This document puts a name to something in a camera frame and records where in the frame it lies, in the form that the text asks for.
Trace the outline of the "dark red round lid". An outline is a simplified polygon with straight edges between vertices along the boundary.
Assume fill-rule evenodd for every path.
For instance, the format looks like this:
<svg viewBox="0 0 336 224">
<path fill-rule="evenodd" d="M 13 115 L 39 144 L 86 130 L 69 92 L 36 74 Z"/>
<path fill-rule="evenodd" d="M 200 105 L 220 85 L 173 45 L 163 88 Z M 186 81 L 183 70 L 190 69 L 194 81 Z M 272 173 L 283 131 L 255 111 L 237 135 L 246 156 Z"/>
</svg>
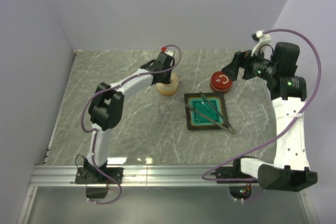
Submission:
<svg viewBox="0 0 336 224">
<path fill-rule="evenodd" d="M 211 76 L 211 85 L 217 90 L 229 90 L 232 84 L 231 79 L 221 71 L 214 72 Z"/>
</svg>

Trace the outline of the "cream round lid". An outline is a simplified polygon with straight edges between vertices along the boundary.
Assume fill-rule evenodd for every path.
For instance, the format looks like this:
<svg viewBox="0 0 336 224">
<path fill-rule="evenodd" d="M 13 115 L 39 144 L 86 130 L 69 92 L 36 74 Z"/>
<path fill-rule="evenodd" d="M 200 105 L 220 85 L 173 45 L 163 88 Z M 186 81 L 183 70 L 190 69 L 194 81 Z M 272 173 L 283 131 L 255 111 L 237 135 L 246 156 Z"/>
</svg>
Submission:
<svg viewBox="0 0 336 224">
<path fill-rule="evenodd" d="M 164 89 L 174 89 L 178 88 L 178 77 L 176 74 L 172 74 L 170 78 L 170 83 L 169 84 L 163 84 L 163 83 L 157 83 L 156 87 L 163 87 Z"/>
</svg>

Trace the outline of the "dark red steel-lined container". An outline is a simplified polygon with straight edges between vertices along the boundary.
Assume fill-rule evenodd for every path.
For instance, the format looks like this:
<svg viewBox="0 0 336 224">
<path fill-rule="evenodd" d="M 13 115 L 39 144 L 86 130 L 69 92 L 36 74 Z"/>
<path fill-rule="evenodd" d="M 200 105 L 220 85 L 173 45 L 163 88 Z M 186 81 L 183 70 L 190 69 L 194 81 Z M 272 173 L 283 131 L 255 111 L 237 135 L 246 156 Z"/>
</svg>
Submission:
<svg viewBox="0 0 336 224">
<path fill-rule="evenodd" d="M 210 88 L 213 92 L 219 92 L 219 93 L 223 93 L 223 94 L 228 93 L 231 89 L 231 87 L 228 87 L 227 89 L 217 89 L 211 83 L 209 84 L 209 86 L 210 86 Z"/>
</svg>

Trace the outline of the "cream round container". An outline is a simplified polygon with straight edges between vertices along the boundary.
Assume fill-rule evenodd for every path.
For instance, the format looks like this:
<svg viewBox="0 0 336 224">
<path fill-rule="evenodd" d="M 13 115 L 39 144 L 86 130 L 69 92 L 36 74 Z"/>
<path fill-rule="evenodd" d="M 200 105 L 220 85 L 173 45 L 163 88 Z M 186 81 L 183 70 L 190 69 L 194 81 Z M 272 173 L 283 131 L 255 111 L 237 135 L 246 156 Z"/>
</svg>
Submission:
<svg viewBox="0 0 336 224">
<path fill-rule="evenodd" d="M 164 89 L 163 87 L 158 87 L 158 92 L 165 96 L 170 96 L 175 94 L 178 91 L 178 88 L 174 89 Z"/>
</svg>

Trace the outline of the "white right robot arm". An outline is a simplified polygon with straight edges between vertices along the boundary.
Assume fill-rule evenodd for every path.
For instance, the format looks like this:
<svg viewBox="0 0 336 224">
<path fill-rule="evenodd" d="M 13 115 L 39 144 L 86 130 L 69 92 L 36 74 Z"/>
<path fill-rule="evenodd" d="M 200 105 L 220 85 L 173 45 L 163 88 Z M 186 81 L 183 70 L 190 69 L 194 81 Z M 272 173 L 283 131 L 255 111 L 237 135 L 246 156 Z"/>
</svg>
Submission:
<svg viewBox="0 0 336 224">
<path fill-rule="evenodd" d="M 262 189 L 298 192 L 317 183 L 318 174 L 310 169 L 306 155 L 303 107 L 307 105 L 307 86 L 303 77 L 295 75 L 299 46 L 278 42 L 265 59 L 262 47 L 257 52 L 238 51 L 222 72 L 232 81 L 239 69 L 243 79 L 259 77 L 266 81 L 276 116 L 276 155 L 272 164 L 256 158 L 242 157 L 232 168 L 238 182 L 249 176 L 258 180 Z"/>
</svg>

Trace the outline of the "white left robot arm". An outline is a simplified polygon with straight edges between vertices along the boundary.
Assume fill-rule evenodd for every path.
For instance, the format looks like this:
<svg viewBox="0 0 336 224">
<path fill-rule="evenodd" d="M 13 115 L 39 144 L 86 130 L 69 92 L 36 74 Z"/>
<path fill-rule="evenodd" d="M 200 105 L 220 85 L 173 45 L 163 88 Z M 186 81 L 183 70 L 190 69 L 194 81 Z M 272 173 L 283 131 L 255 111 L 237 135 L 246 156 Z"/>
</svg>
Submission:
<svg viewBox="0 0 336 224">
<path fill-rule="evenodd" d="M 122 119 L 125 100 L 157 83 L 171 83 L 174 66 L 173 52 L 161 51 L 156 59 L 142 65 L 133 75 L 110 85 L 104 82 L 98 85 L 88 109 L 92 138 L 83 165 L 94 183 L 106 178 L 110 133 Z"/>
</svg>

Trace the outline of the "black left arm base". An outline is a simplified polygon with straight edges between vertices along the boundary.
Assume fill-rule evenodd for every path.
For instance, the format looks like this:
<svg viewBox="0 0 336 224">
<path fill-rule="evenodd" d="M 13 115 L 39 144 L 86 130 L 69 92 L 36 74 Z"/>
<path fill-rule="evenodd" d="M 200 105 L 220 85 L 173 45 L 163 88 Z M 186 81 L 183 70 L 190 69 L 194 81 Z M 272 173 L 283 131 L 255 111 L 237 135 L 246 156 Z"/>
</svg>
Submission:
<svg viewBox="0 0 336 224">
<path fill-rule="evenodd" d="M 78 156 L 83 158 L 81 167 L 77 164 Z M 75 184 L 120 184 L 122 182 L 124 170 L 122 167 L 108 167 L 107 162 L 105 162 L 99 167 L 103 172 L 102 174 L 82 155 L 76 156 L 75 165 L 77 167 Z"/>
</svg>

